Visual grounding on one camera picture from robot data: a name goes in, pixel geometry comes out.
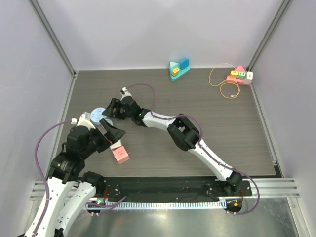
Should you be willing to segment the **white cube socket adapter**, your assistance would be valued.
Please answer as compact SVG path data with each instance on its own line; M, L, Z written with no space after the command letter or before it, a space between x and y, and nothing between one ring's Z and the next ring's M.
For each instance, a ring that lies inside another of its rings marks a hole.
M110 149L112 151L114 151L114 150L116 150L117 148L119 148L121 146L122 146L121 140L118 140L117 142L115 142L112 145L110 145Z

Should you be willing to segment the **light blue round power strip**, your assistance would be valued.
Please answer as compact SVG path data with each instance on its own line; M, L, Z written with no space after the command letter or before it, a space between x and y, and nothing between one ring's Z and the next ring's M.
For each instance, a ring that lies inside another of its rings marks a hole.
M104 111L105 108L102 107L94 109L90 114L90 121L94 125L101 125L100 120L108 118L106 115L103 114Z

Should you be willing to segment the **pink cube socket adapter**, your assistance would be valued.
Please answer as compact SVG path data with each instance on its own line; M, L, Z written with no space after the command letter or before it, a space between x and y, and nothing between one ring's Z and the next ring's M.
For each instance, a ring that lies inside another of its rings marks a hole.
M129 154L126 151L124 146L120 146L112 151L114 158L118 164L123 164L126 161L130 160Z

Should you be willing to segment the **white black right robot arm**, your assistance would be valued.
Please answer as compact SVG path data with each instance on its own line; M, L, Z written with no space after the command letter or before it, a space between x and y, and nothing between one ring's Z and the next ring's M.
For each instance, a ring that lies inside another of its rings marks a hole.
M103 115L124 120L130 118L137 126L157 128L168 132L175 145L198 157L219 181L223 182L223 191L235 195L240 191L242 175L232 166L220 159L202 138L202 129L197 129L189 120L191 117L179 114L166 116L140 107L132 96L121 99L113 98Z

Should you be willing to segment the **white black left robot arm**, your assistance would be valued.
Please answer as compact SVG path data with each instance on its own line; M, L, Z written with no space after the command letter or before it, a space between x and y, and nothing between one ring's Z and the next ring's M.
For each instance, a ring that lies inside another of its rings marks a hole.
M62 144L62 151L52 160L47 176L38 168L45 194L34 220L23 234L25 237L66 237L87 202L105 191L102 175L89 171L81 181L78 177L88 157L110 148L125 131L102 119L106 131L102 133L85 114L69 123L73 127Z

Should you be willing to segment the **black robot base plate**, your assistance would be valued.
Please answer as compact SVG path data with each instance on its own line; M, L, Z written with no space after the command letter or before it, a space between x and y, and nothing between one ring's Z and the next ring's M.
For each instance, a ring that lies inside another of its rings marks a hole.
M188 177L105 177L94 181L97 184L97 196L104 193L110 200L124 196L131 202L141 200L172 202L177 198L252 196L250 182L241 178L232 182L219 181L214 176Z

